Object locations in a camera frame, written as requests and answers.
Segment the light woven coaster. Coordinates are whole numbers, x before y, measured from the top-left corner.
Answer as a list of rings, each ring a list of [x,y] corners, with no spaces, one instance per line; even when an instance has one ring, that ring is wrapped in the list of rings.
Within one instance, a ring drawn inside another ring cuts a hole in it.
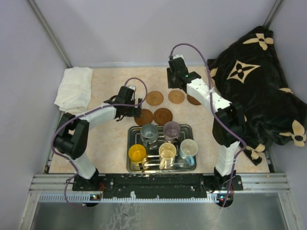
[[[179,90],[172,90],[168,94],[168,99],[171,103],[180,104],[185,100],[185,95],[184,95],[183,92],[181,92]]]

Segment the dark brown wooden coaster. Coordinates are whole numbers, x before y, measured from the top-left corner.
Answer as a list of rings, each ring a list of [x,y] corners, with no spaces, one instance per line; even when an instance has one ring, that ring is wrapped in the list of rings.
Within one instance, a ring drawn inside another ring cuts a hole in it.
[[[201,103],[197,99],[195,99],[194,97],[192,97],[190,95],[187,95],[187,100],[192,105],[201,105]]]

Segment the tan woven coaster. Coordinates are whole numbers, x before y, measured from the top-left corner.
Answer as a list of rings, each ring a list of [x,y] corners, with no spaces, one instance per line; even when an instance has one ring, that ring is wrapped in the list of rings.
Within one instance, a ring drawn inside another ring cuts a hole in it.
[[[160,91],[151,91],[146,97],[146,102],[151,106],[158,106],[164,101],[164,96]]]

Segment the reddish brown wooden coaster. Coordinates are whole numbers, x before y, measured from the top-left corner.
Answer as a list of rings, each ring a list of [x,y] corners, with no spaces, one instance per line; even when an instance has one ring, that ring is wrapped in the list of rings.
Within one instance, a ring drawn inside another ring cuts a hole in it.
[[[167,108],[159,108],[157,109],[153,114],[154,122],[156,122],[158,125],[165,125],[167,122],[170,122],[173,120],[173,114],[172,112]]]

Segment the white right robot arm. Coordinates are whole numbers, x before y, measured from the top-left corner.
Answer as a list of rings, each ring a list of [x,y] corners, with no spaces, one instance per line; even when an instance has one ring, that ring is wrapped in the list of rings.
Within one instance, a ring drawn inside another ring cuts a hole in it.
[[[220,96],[211,86],[205,83],[196,72],[189,72],[182,55],[169,57],[167,68],[168,88],[181,89],[187,95],[192,96],[214,116],[213,137],[219,144],[219,156],[214,168],[214,184],[224,190],[231,184],[231,178],[235,175],[234,164],[242,144],[245,132],[245,119],[243,107],[239,103],[231,103]]]

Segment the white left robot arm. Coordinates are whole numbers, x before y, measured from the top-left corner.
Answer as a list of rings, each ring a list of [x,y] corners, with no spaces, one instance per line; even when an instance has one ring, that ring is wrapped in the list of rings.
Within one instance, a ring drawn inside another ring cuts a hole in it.
[[[97,108],[80,115],[63,114],[51,141],[52,151],[64,157],[83,178],[83,185],[89,190],[100,184],[98,170],[90,162],[85,150],[89,131],[110,120],[120,121],[124,117],[140,117],[141,102],[135,100],[135,86],[122,86],[117,95],[104,101]]]

